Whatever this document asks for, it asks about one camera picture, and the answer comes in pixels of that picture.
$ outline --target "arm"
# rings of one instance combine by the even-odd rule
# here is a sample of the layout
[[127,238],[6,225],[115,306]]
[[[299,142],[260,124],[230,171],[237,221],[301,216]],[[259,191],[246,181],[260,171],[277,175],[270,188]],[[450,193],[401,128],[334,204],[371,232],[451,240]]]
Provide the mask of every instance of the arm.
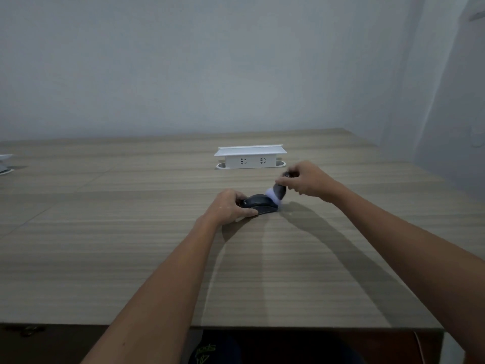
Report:
[[460,345],[485,360],[485,261],[377,207],[311,162],[276,180],[336,205]]
[[187,237],[145,281],[82,364],[179,363],[196,306],[210,246],[218,228],[257,210],[236,205],[246,197],[221,192]]

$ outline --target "wall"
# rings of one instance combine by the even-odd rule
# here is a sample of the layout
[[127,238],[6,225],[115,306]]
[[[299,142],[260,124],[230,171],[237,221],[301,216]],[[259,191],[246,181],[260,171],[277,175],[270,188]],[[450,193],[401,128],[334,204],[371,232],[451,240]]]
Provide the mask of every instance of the wall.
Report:
[[0,140],[381,130],[413,0],[2,0]]
[[413,160],[468,0],[425,0],[402,85],[379,142],[390,157]]
[[475,147],[471,132],[485,130],[484,41],[485,18],[462,24],[414,159],[482,200],[485,145]]

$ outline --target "wood grain surface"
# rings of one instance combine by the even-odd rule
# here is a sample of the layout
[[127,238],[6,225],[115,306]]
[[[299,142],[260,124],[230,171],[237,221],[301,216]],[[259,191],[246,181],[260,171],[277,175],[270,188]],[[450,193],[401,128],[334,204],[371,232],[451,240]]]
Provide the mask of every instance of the wood grain surface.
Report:
[[[0,143],[0,321],[109,324],[215,195],[263,193],[277,168],[215,170],[218,146],[283,143],[384,209],[485,257],[485,205],[342,129]],[[193,326],[439,328],[333,205],[225,226]]]

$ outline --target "computer mouse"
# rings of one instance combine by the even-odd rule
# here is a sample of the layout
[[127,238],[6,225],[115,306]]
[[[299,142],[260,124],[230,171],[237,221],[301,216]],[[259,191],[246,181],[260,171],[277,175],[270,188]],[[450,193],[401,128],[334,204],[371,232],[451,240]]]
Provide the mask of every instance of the computer mouse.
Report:
[[258,211],[258,214],[271,213],[278,210],[276,203],[264,194],[254,194],[247,197],[245,200],[240,201],[239,206],[242,208],[254,208]]

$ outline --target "wooden table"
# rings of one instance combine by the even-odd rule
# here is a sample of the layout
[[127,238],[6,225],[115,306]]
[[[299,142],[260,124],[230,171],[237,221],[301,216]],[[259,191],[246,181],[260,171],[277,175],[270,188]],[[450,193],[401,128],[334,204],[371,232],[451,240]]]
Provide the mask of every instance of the wooden table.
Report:
[[[277,168],[215,170],[218,146],[284,144],[370,201],[485,257],[485,205],[342,129],[0,143],[0,321],[109,324],[225,187]],[[217,233],[193,326],[439,328],[333,205],[284,207]]]

